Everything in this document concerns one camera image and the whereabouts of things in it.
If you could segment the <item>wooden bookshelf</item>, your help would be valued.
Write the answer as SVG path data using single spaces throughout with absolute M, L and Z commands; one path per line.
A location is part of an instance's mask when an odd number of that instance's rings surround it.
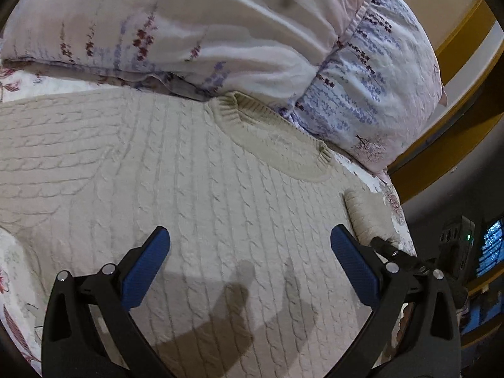
M 461 346 L 467 349 L 488 339 L 503 325 L 503 215 L 483 234 L 476 278 L 469 290 L 468 310 L 461 322 Z

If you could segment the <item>pink floral pillow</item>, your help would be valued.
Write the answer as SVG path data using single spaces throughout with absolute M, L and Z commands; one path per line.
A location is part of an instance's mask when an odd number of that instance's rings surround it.
M 271 104 L 309 87 L 371 0 L 20 0 L 8 62 L 141 80 L 182 95 L 240 91 Z

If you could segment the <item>white lavender-print pillow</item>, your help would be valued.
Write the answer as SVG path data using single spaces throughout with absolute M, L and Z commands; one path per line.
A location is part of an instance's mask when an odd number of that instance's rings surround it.
M 380 173 L 447 99 L 432 44 L 404 0 L 371 0 L 302 96 L 279 114 Z

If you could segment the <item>wooden bed headboard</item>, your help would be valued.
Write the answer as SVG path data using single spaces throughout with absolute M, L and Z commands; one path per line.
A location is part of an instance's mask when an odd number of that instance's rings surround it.
M 485 0 L 473 0 L 436 49 L 449 104 L 390 166 L 402 203 L 416 201 L 457 166 L 501 119 L 492 106 L 474 109 L 480 90 L 503 58 L 503 30 Z

